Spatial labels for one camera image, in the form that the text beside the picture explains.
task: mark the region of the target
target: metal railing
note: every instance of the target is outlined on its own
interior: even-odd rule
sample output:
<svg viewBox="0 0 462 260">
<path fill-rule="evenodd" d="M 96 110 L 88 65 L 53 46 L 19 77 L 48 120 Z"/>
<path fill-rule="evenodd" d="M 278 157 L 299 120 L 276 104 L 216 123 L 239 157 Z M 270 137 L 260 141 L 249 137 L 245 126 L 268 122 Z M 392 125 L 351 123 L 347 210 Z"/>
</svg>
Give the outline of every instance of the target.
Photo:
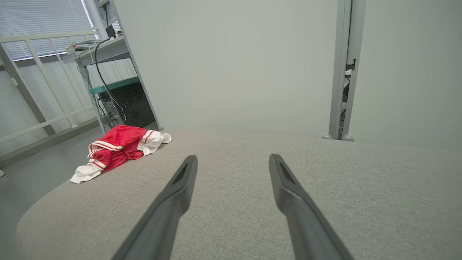
<svg viewBox="0 0 462 260">
<path fill-rule="evenodd" d="M 61 121 L 63 119 L 67 119 L 69 121 L 69 123 L 71 124 L 71 127 L 72 128 L 75 128 L 77 127 L 78 125 L 74 122 L 74 119 L 72 118 L 73 116 L 75 115 L 78 115 L 78 114 L 81 114 L 83 112 L 86 112 L 86 111 L 90 111 L 92 110 L 92 106 L 88 106 L 88 107 L 85 107 L 85 103 L 83 102 L 83 100 L 79 97 L 79 95 L 77 94 L 78 90 L 77 90 L 77 87 L 78 86 L 75 86 L 75 84 L 72 82 L 71 78 L 69 77 L 69 74 L 67 73 L 66 69 L 64 68 L 64 62 L 62 61 L 61 57 L 59 56 L 58 54 L 58 50 L 56 49 L 55 45 L 53 44 L 53 41 L 52 39 L 53 38 L 59 38 L 59 37 L 67 37 L 68 40 L 69 40 L 69 46 L 72 44 L 72 41 L 70 39 L 70 37 L 73 37 L 73 36 L 85 36 L 86 39 L 88 39 L 88 35 L 95 35 L 95 31 L 76 31 L 76 32 L 68 32 L 68 33 L 53 33 L 53 34 L 42 34 L 42 35 L 24 35 L 24 36 L 14 36 L 14 37 L 6 37 L 6 38 L 0 38 L 0 44 L 3 46 L 4 49 L 6 49 L 5 47 L 5 43 L 7 42 L 17 42 L 17 41 L 24 41 L 27 45 L 27 48 L 29 48 L 29 51 L 32 55 L 32 58 L 34 59 L 34 61 L 36 62 L 38 68 L 40 69 L 40 72 L 43 76 L 43 78 L 45 79 L 45 82 L 48 84 L 48 87 L 50 89 L 50 91 L 52 92 L 53 94 L 53 97 L 56 99 L 56 101 L 58 102 L 58 105 L 59 107 L 61 108 L 61 110 L 64 112 L 64 115 L 63 116 L 60 116 L 60 117 L 57 117 L 57 118 L 54 118 L 54 119 L 48 119 L 45 115 L 45 113 L 43 112 L 43 109 L 40 107 L 39 103 L 37 102 L 37 100 L 34 98 L 34 95 L 32 93 L 32 91 L 29 89 L 29 87 L 27 86 L 27 84 L 25 84 L 25 87 L 27 88 L 27 91 L 29 92 L 29 94 L 31 95 L 31 97 L 33 98 L 34 102 L 36 103 L 38 109 L 40 110 L 40 112 L 43 114 L 43 116 L 45 117 L 46 119 L 46 122 L 43 122 L 43 123 L 40 123 L 40 124 L 37 124 L 37 125 L 34 125 L 32 127 L 29 127 L 29 128 L 26 128 L 25 130 L 22 130 L 22 131 L 19 131 L 19 132 L 16 132 L 14 134 L 11 134 L 11 135 L 8 135 L 6 137 L 3 137 L 0 139 L 0 143 L 3 143 L 3 142 L 6 142 L 6 141 L 9 141 L 9 140 L 12 140 L 18 136 L 21 136 L 21 135 L 24 135 L 24 134 L 27 134 L 29 132 L 32 132 L 34 130 L 37 130 L 37 129 L 40 129 L 44 126 L 47 126 L 47 125 L 50 125 L 50 124 L 53 124 L 53 123 L 56 123 L 58 121 Z M 79 99 L 79 102 L 81 103 L 82 105 L 82 109 L 79 109 L 79 110 L 76 110 L 76 111 L 71 111 L 69 109 L 69 107 L 66 105 L 66 101 L 65 100 L 62 100 L 59 98 L 58 95 L 56 95 L 57 93 L 57 86 L 54 84 L 54 81 L 52 80 L 52 76 L 51 74 L 46 70 L 46 68 L 44 67 L 42 61 L 40 60 L 37 52 L 35 51 L 34 49 L 34 46 L 32 45 L 32 41 L 31 40 L 36 40 L 36 39 L 48 39 L 51 43 L 51 46 L 53 47 L 53 50 L 58 58 L 58 61 L 59 63 L 61 64 L 61 67 L 62 69 L 64 70 L 64 73 L 66 74 L 66 77 L 67 77 L 67 80 L 69 80 L 69 83 L 71 84 L 72 86 L 72 89 L 74 90 L 77 98 Z M 8 56 L 8 59 L 10 59 L 10 61 L 12 62 L 12 64 L 14 65 L 15 69 L 17 70 L 17 72 L 21 75 L 20 71 L 18 70 L 18 67 L 16 66 L 16 64 L 14 63 L 11 55 L 8 53 L 7 51 L 7 56 Z M 21 118 L 20 114 L 18 113 L 18 111 L 14 108 L 13 104 L 11 103 L 10 99 L 7 97 L 6 93 L 3 91 L 3 89 L 1 89 L 0 87 L 0 91 L 2 92 L 2 94 L 5 96 L 6 100 L 8 101 L 8 103 L 11 105 L 11 107 L 13 108 L 13 111 L 15 112 L 15 114 L 18 116 L 18 118 L 21 120 L 21 122 L 23 123 L 24 127 L 27 127 L 25 121 L 23 118 Z"/>
</svg>

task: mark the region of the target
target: white partition panel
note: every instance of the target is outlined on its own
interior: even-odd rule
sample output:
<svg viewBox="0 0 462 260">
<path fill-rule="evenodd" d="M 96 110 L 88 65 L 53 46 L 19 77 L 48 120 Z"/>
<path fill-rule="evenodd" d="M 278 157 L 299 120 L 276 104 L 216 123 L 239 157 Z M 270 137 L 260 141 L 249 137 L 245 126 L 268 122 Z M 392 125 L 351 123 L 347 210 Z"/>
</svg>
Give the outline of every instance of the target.
<svg viewBox="0 0 462 260">
<path fill-rule="evenodd" d="M 462 149 L 462 1 L 368 1 L 349 135 Z"/>
<path fill-rule="evenodd" d="M 166 130 L 327 134 L 337 1 L 113 2 Z"/>
</svg>

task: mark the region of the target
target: gray fabric surface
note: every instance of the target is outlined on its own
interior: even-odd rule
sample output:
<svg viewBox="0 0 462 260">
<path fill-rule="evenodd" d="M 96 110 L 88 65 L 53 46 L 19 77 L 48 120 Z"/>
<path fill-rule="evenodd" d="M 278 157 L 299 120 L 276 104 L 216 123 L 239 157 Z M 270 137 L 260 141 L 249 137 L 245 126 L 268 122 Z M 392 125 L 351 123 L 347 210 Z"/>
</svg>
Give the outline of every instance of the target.
<svg viewBox="0 0 462 260">
<path fill-rule="evenodd" d="M 110 259 L 196 154 L 195 190 L 172 259 L 293 259 L 268 172 L 270 153 L 278 153 L 355 259 L 462 259 L 461 154 L 284 133 L 171 134 L 152 155 L 43 197 L 18 224 L 19 250 L 28 259 Z"/>
</svg>

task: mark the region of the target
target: red and white garment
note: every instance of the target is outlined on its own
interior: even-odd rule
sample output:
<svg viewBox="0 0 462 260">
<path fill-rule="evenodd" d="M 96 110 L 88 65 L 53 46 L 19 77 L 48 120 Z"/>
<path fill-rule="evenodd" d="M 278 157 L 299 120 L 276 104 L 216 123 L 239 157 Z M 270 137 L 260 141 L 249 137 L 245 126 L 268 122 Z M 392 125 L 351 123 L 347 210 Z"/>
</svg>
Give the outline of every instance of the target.
<svg viewBox="0 0 462 260">
<path fill-rule="evenodd" d="M 103 138 L 88 146 L 88 163 L 79 166 L 71 178 L 73 183 L 81 183 L 112 170 L 128 160 L 155 152 L 160 144 L 171 142 L 170 134 L 146 130 L 139 127 L 118 125 Z"/>
</svg>

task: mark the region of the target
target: gray floor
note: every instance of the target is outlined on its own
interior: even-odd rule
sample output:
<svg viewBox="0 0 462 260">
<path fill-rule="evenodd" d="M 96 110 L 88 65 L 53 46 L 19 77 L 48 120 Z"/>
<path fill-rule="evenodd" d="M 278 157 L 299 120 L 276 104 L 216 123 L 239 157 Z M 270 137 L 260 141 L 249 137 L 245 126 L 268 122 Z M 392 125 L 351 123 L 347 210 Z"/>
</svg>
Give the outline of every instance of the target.
<svg viewBox="0 0 462 260">
<path fill-rule="evenodd" d="M 155 123 L 146 129 L 157 129 Z M 88 162 L 88 144 L 103 136 L 99 127 L 3 169 L 0 178 L 1 259 L 21 259 L 14 240 L 21 216 L 41 197 L 69 180 Z"/>
</svg>

